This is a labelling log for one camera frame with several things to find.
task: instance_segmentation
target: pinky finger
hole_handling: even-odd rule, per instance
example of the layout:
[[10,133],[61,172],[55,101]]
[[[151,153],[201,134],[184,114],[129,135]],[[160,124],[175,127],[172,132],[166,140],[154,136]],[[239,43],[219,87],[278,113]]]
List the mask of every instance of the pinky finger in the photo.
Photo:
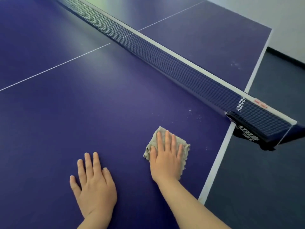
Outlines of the pinky finger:
[[178,154],[177,154],[177,158],[179,160],[181,160],[181,158],[182,158],[182,151],[183,151],[183,146],[179,145],[179,150],[178,150]]
[[81,189],[79,188],[78,184],[76,183],[75,177],[73,175],[70,176],[70,186],[74,193],[74,196],[76,197],[76,199],[78,199],[78,197],[81,194]]

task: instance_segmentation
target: blue floor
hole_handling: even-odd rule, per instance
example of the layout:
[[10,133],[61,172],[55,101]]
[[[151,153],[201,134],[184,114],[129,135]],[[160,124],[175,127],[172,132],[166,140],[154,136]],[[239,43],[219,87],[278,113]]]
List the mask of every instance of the blue floor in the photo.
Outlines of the blue floor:
[[[249,94],[305,124],[305,70],[266,53]],[[233,229],[305,228],[305,138],[276,151],[233,137],[206,207]]]

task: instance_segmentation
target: ping pong table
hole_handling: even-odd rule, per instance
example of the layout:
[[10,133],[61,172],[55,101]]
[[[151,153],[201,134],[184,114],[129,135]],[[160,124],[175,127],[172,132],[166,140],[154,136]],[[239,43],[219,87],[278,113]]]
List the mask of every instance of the ping pong table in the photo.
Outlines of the ping pong table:
[[[88,0],[248,92],[271,29],[205,0]],[[54,0],[0,0],[2,228],[76,228],[69,176],[97,151],[115,181],[109,228],[177,228],[143,158],[161,125],[191,144],[183,186],[204,204],[234,124]]]

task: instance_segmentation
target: person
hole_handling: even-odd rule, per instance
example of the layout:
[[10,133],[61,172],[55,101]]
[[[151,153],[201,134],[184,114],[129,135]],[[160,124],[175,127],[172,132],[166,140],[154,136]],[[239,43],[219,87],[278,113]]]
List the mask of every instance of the person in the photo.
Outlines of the person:
[[[172,210],[180,229],[228,229],[225,223],[180,184],[182,145],[176,151],[176,137],[166,131],[163,145],[161,133],[158,132],[157,146],[158,154],[153,146],[150,151],[151,176]],[[101,169],[97,152],[93,153],[93,164],[90,155],[85,153],[86,170],[82,160],[78,160],[77,165],[81,188],[74,176],[70,176],[70,185],[84,216],[84,221],[78,229],[106,229],[117,201],[111,174],[107,168]]]

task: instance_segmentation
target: table tennis net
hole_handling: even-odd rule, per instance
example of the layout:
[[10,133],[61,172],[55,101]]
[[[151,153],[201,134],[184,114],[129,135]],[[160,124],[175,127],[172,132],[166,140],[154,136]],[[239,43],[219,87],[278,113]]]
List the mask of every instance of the table tennis net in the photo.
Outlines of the table tennis net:
[[234,122],[241,122],[254,134],[260,135],[266,141],[272,141],[273,146],[289,135],[287,132],[293,125],[291,122],[256,105],[247,98],[246,93],[240,95],[206,76],[200,69],[196,69],[196,66],[190,66],[193,63],[185,63],[184,58],[181,59],[174,52],[164,49],[118,19],[85,0],[57,1],[187,91],[228,113]]

